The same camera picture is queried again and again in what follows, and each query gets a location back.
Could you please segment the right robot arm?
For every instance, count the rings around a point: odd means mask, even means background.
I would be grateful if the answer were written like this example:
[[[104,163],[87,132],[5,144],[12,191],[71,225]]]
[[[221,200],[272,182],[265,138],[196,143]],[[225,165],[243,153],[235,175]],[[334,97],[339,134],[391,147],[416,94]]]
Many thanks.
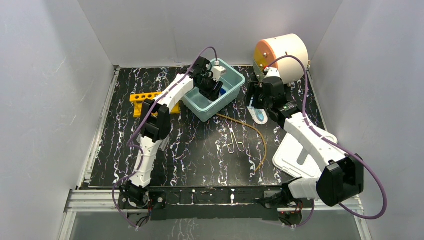
[[[364,190],[364,166],[357,154],[346,153],[317,136],[296,101],[288,101],[282,80],[266,77],[263,82],[248,83],[245,101],[249,106],[265,110],[271,120],[293,137],[312,157],[320,169],[314,178],[296,177],[282,184],[280,193],[272,196],[281,204],[295,207],[301,199],[322,200],[329,207],[354,197]]]

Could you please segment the clear plastic well rack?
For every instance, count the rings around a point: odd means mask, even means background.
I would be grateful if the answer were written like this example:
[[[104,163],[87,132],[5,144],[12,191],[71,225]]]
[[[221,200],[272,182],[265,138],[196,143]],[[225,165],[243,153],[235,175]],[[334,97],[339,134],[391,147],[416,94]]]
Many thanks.
[[[162,152],[164,152],[168,146],[170,140],[170,136],[168,135],[160,144],[159,146],[159,150],[161,150]]]

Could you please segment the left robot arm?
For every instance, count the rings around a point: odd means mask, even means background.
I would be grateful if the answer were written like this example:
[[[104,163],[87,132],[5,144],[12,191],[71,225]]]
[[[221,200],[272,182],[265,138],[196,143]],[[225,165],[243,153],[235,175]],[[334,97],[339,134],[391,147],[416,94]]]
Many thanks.
[[[138,150],[137,159],[133,172],[123,179],[126,184],[119,187],[121,196],[134,207],[144,208],[149,203],[151,172],[158,150],[169,141],[172,109],[195,88],[209,101],[216,101],[223,86],[220,78],[225,73],[218,59],[209,61],[200,56],[192,65],[183,68],[162,93],[142,102],[141,123],[128,141],[129,147]]]

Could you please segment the teal plastic bin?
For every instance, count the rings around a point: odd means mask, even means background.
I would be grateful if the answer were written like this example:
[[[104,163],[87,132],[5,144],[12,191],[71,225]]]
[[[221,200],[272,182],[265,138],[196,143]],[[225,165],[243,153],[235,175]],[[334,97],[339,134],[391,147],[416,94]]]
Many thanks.
[[[222,82],[222,86],[218,91],[217,100],[212,101],[207,99],[197,87],[182,97],[184,105],[202,122],[208,121],[234,101],[246,82],[245,77],[236,69],[220,58],[218,61],[219,66],[225,68],[225,73],[219,79]]]

